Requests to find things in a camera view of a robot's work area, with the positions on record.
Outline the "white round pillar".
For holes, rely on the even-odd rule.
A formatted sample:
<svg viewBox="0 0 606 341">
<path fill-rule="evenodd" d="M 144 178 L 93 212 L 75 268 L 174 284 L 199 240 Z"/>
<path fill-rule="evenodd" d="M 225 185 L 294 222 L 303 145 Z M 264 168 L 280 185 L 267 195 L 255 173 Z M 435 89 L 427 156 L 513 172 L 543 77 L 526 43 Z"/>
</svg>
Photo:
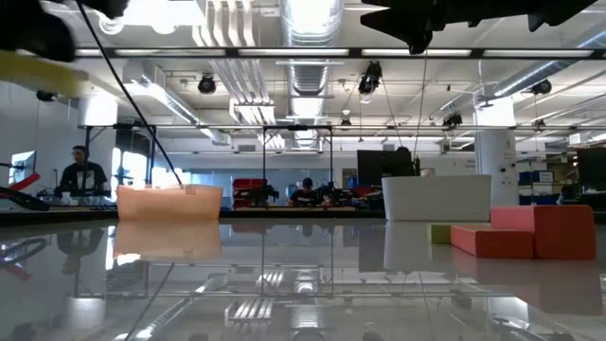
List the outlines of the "white round pillar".
<svg viewBox="0 0 606 341">
<path fill-rule="evenodd" d="M 481 126 L 475 134 L 476 168 L 490 176 L 490 204 L 519 204 L 516 127 L 512 98 L 482 103 L 474 108 L 473 122 Z"/>
<path fill-rule="evenodd" d="M 84 130 L 84 147 L 89 160 L 103 167 L 108 179 L 112 175 L 113 149 L 116 146 L 118 105 L 109 95 L 93 95 L 80 101 L 79 127 Z"/>
</svg>

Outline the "green foam block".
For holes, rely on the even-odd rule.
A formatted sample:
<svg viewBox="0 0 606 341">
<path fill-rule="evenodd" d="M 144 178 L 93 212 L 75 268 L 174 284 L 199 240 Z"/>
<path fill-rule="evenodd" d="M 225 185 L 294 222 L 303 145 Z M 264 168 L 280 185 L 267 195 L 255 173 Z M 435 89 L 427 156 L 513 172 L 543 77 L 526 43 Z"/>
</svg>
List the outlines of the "green foam block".
<svg viewBox="0 0 606 341">
<path fill-rule="evenodd" d="M 427 225 L 427 239 L 433 244 L 451 243 L 451 225 L 429 223 Z"/>
</svg>

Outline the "white plastic bin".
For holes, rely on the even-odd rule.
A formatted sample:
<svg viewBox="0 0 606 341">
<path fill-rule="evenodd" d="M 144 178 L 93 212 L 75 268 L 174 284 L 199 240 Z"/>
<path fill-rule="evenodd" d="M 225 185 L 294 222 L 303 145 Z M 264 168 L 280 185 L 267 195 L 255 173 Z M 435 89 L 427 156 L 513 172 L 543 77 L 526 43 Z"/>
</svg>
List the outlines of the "white plastic bin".
<svg viewBox="0 0 606 341">
<path fill-rule="evenodd" d="M 388 221 L 487 222 L 490 175 L 402 176 L 382 179 Z"/>
</svg>

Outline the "black table edge rail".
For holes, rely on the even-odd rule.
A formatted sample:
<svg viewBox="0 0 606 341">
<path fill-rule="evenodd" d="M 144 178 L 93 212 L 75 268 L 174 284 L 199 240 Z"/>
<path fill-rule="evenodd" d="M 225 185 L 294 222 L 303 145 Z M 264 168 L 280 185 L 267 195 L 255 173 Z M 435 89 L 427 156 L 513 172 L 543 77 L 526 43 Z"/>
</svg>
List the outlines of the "black table edge rail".
<svg viewBox="0 0 606 341">
<path fill-rule="evenodd" d="M 378 210 L 347 210 L 345 207 L 323 209 L 316 208 L 288 208 L 285 206 L 273 209 L 240 209 L 221 210 L 222 219 L 247 218 L 319 218 L 319 219 L 380 219 L 385 214 Z M 116 209 L 82 209 L 49 211 L 4 211 L 0 212 L 0 227 L 13 227 L 28 224 L 55 224 L 71 222 L 87 222 L 98 220 L 112 220 L 118 218 Z"/>
</svg>

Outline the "orange plastic bin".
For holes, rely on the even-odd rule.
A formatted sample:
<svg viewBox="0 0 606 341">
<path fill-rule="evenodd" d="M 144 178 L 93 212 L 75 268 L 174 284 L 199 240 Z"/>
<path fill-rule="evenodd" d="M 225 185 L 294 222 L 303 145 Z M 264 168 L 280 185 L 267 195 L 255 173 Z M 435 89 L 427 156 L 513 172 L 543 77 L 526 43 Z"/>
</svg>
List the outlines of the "orange plastic bin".
<svg viewBox="0 0 606 341">
<path fill-rule="evenodd" d="M 119 186 L 118 218 L 138 222 L 217 221 L 223 189 L 205 185 Z"/>
</svg>

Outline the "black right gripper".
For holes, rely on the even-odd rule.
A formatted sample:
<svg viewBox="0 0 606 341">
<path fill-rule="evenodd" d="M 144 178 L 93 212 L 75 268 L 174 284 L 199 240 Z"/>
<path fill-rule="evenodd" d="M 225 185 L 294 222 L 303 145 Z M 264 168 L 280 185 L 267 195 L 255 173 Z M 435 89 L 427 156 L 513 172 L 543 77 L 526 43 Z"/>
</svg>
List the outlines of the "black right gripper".
<svg viewBox="0 0 606 341">
<path fill-rule="evenodd" d="M 411 55 L 423 53 L 433 39 L 444 12 L 444 23 L 467 23 L 477 27 L 483 20 L 528 14 L 526 0 L 362 0 L 363 4 L 381 9 L 360 17 L 360 23 L 383 33 L 408 32 Z"/>
</svg>

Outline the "black metal stand frame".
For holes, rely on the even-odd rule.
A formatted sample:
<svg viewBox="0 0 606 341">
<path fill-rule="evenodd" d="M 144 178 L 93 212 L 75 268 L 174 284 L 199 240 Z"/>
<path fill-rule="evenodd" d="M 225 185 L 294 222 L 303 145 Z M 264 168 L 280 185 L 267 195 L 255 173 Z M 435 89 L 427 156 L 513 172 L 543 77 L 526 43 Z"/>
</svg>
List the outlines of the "black metal stand frame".
<svg viewBox="0 0 606 341">
<path fill-rule="evenodd" d="M 303 132 L 303 131 L 309 131 L 309 130 L 326 130 L 329 133 L 329 140 L 328 143 L 330 145 L 330 178 L 329 181 L 333 182 L 334 181 L 334 166 L 333 166 L 333 127 L 331 125 L 309 125 L 309 124 L 288 124 L 288 125 L 262 125 L 261 126 L 261 130 L 262 130 L 262 181 L 263 184 L 266 184 L 268 182 L 268 178 L 266 175 L 266 170 L 267 170 L 267 163 L 266 163 L 266 157 L 267 157 L 267 149 L 266 149 L 266 144 L 267 144 L 267 132 L 268 131 L 274 131 L 276 134 L 279 134 L 282 130 L 287 130 L 289 132 Z M 318 204 L 315 206 L 271 206 L 270 204 L 266 203 L 264 206 L 260 206 L 259 209 L 261 211 L 274 211 L 276 209 L 286 209 L 288 211 L 305 211 L 305 210 L 327 210 L 328 206 L 326 204 Z"/>
<path fill-rule="evenodd" d="M 152 180 L 155 153 L 159 150 L 158 128 L 142 122 L 112 125 L 81 125 L 85 131 L 86 161 L 98 164 L 104 182 L 94 184 L 96 195 L 109 196 L 113 184 L 123 185 Z"/>
</svg>

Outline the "yellow foam block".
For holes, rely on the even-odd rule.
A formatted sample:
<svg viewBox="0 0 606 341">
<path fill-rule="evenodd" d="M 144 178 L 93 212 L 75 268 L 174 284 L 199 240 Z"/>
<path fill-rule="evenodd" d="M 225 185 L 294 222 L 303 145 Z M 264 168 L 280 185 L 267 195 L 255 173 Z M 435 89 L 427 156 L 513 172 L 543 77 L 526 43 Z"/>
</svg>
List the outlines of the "yellow foam block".
<svg viewBox="0 0 606 341">
<path fill-rule="evenodd" d="M 81 97 L 92 87 L 84 71 L 5 50 L 0 50 L 0 81 L 68 98 Z"/>
</svg>

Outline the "red bar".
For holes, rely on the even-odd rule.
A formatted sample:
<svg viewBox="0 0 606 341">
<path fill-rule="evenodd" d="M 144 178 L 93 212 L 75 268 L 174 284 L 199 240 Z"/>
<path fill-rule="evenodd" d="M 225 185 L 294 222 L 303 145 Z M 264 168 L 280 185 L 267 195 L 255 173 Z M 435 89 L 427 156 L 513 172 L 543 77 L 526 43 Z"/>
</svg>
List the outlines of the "red bar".
<svg viewBox="0 0 606 341">
<path fill-rule="evenodd" d="M 30 176 L 27 176 L 25 179 L 23 179 L 19 182 L 16 182 L 12 185 L 9 185 L 9 189 L 15 190 L 15 191 L 23 190 L 23 189 L 29 187 L 30 185 L 34 184 L 35 182 L 37 182 L 40 178 L 41 178 L 40 174 L 32 173 Z"/>
</svg>

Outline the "blue storage bins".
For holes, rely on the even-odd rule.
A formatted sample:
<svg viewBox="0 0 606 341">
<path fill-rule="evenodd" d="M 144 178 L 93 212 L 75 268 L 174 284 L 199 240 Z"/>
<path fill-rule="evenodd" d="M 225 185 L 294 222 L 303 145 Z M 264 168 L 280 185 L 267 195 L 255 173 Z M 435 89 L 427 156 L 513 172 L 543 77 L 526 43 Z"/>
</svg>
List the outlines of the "blue storage bins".
<svg viewBox="0 0 606 341">
<path fill-rule="evenodd" d="M 553 191 L 551 170 L 529 170 L 519 173 L 518 193 L 521 206 L 555 205 L 558 195 Z"/>
</svg>

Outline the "black computer monitor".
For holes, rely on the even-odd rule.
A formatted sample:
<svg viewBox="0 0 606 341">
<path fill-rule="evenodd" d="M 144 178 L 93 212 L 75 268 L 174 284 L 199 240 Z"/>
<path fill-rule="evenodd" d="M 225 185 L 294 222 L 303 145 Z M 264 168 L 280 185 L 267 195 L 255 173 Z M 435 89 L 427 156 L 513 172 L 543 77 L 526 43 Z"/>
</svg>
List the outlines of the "black computer monitor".
<svg viewBox="0 0 606 341">
<path fill-rule="evenodd" d="M 586 188 L 606 190 L 606 148 L 578 149 L 579 183 Z"/>
<path fill-rule="evenodd" d="M 355 191 L 366 195 L 382 186 L 385 177 L 415 176 L 415 163 L 411 153 L 396 151 L 357 152 L 358 183 Z"/>
</svg>

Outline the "silver ventilation duct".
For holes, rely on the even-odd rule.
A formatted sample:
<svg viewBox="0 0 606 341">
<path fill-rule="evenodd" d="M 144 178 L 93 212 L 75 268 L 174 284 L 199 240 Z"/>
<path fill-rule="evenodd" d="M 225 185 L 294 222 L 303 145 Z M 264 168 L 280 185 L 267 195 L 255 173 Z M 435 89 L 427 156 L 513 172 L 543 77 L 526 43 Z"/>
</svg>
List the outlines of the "silver ventilation duct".
<svg viewBox="0 0 606 341">
<path fill-rule="evenodd" d="M 279 0 L 283 44 L 333 47 L 342 24 L 344 0 Z M 329 90 L 326 60 L 292 60 L 288 67 L 289 115 L 299 125 L 314 126 L 323 114 Z"/>
</svg>

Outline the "lit computer monitor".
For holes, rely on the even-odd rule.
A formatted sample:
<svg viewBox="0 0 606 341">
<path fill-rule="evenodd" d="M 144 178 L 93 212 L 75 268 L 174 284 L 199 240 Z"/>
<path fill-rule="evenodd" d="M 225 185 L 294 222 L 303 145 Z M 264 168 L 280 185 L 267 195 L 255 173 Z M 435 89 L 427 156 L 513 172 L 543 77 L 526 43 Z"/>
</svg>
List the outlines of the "lit computer monitor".
<svg viewBox="0 0 606 341">
<path fill-rule="evenodd" d="M 36 158 L 35 151 L 13 154 L 10 159 L 9 184 L 14 185 L 32 175 L 35 172 Z"/>
</svg>

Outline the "red storage bins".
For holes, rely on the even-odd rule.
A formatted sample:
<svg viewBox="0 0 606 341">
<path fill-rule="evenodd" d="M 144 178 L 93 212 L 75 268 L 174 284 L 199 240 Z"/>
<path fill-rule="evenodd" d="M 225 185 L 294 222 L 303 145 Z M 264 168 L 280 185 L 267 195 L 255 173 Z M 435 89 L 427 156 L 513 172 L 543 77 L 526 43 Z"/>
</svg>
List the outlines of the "red storage bins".
<svg viewBox="0 0 606 341">
<path fill-rule="evenodd" d="M 264 206 L 267 203 L 265 194 L 266 181 L 259 178 L 236 178 L 232 183 L 232 208 Z"/>
</svg>

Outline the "light red foam block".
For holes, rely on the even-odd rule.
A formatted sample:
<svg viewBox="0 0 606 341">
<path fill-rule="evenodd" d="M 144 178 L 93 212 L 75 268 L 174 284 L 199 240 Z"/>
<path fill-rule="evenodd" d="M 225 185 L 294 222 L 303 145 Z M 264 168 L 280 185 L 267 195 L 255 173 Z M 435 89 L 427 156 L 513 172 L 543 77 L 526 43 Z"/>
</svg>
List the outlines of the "light red foam block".
<svg viewBox="0 0 606 341">
<path fill-rule="evenodd" d="M 533 206 L 494 206 L 490 210 L 490 224 L 495 229 L 535 230 Z"/>
</svg>

